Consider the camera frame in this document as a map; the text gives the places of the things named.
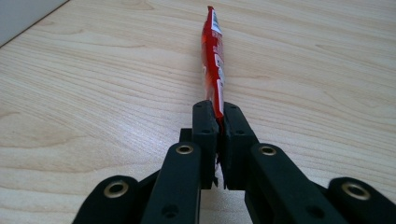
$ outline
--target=white label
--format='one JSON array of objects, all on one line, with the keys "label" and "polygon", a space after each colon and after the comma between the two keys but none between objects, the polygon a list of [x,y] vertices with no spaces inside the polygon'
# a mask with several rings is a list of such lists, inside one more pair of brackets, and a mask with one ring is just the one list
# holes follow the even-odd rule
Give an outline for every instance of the white label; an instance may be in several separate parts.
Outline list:
[{"label": "white label", "polygon": [[218,23],[218,17],[216,16],[215,9],[212,10],[212,30],[221,34],[221,30]]},{"label": "white label", "polygon": [[223,63],[222,59],[220,58],[220,56],[218,54],[215,54],[215,61],[216,61],[216,66],[219,69],[219,77],[221,79],[221,83],[224,85],[224,81],[225,81],[225,76],[224,76],[224,73],[223,73],[223,65],[224,65],[224,63]]},{"label": "white label", "polygon": [[219,90],[219,110],[221,112],[221,114],[224,114],[224,101],[222,98],[222,88],[223,88],[223,84],[221,82],[220,79],[218,79],[218,90]]}]

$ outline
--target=light wood surface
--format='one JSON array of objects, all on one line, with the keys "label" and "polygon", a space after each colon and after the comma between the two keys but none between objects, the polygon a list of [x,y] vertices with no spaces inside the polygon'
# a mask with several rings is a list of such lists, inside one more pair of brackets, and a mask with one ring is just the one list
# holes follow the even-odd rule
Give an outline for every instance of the light wood surface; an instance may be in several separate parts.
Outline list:
[{"label": "light wood surface", "polygon": [[[207,5],[259,139],[396,202],[395,1],[71,0],[0,48],[0,223],[70,223],[103,179],[161,168],[203,100]],[[200,220],[249,223],[243,192],[203,191]]]}]

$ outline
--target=screw hole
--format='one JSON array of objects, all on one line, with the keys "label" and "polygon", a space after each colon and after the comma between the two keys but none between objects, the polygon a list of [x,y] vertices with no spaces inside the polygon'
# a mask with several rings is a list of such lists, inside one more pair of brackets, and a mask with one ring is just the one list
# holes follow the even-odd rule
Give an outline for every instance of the screw hole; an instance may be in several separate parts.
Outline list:
[{"label": "screw hole", "polygon": [[324,218],[324,212],[317,206],[307,206],[306,211],[311,217],[314,218]]},{"label": "screw hole", "polygon": [[113,181],[108,184],[104,190],[107,198],[119,198],[128,191],[128,184],[122,180]]},{"label": "screw hole", "polygon": [[259,151],[265,156],[274,156],[276,154],[276,150],[271,147],[260,147]]},{"label": "screw hole", "polygon": [[346,182],[341,186],[341,188],[347,195],[358,200],[366,201],[369,200],[371,197],[369,191],[367,191],[367,189],[364,189],[359,184]]},{"label": "screw hole", "polygon": [[163,207],[162,213],[165,218],[171,219],[177,216],[178,208],[174,204],[168,204]]},{"label": "screw hole", "polygon": [[193,148],[190,147],[190,146],[181,146],[181,147],[176,148],[176,152],[178,154],[186,155],[186,154],[192,153],[193,152]]}]

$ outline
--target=wood grain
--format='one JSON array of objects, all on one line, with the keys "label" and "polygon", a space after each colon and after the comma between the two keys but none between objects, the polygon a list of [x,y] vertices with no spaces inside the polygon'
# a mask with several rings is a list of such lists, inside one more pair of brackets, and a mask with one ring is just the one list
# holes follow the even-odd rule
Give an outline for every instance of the wood grain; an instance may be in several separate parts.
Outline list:
[{"label": "wood grain", "polygon": [[[0,223],[70,223],[101,180],[161,167],[204,96],[207,5],[260,140],[396,202],[395,1],[71,0],[0,48]],[[205,190],[200,220],[249,223],[243,193]]]}]

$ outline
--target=red snack wrapper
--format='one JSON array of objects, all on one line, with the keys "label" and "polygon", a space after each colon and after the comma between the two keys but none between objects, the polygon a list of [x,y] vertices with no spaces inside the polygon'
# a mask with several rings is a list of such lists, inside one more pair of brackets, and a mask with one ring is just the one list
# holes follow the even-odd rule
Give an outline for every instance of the red snack wrapper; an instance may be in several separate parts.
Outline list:
[{"label": "red snack wrapper", "polygon": [[222,34],[216,12],[207,7],[208,14],[202,31],[202,63],[205,76],[205,98],[210,100],[215,111],[216,121],[223,130],[223,47]]}]

